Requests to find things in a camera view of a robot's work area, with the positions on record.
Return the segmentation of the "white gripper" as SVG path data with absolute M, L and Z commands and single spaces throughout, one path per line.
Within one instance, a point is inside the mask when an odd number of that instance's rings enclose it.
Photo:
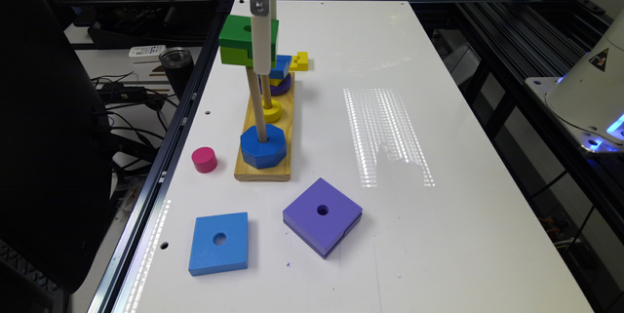
M 271 70 L 271 17 L 269 0 L 250 0 L 253 38 L 253 70 L 256 74 L 269 74 Z

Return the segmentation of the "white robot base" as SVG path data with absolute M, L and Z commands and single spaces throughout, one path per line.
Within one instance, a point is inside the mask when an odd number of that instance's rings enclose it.
M 588 153 L 623 151 L 623 16 L 562 77 L 529 77 L 532 93 Z

